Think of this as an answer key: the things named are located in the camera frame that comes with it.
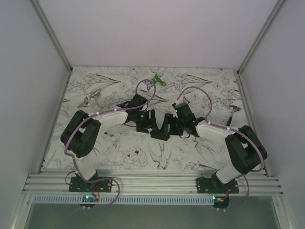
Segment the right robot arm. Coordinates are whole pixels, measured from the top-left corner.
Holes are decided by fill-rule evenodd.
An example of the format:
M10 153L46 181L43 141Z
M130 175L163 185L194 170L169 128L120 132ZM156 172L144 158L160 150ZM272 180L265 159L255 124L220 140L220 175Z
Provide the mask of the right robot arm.
M163 140L186 133L194 138L196 151L202 160L207 161L209 154L222 156L228 153L230 157L212 175L213 191L222 193L232 180L255 172L257 166L264 168L267 152L251 127L244 125L234 129L213 123L207 116L195 117L186 103L173 104L173 107L174 113L165 114L158 134Z

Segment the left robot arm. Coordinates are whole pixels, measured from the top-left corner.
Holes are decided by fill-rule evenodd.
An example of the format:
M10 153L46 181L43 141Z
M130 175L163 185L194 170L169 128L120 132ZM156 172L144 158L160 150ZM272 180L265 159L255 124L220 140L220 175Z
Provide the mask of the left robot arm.
M72 158L76 174L81 179L80 186L85 191L95 190L97 182L104 180L96 179L97 171L90 156L100 131L126 123L133 114L137 115L147 107L151 100L135 94L131 101L111 110L92 114L80 110L74 114L61 135L61 142L64 144L64 154Z

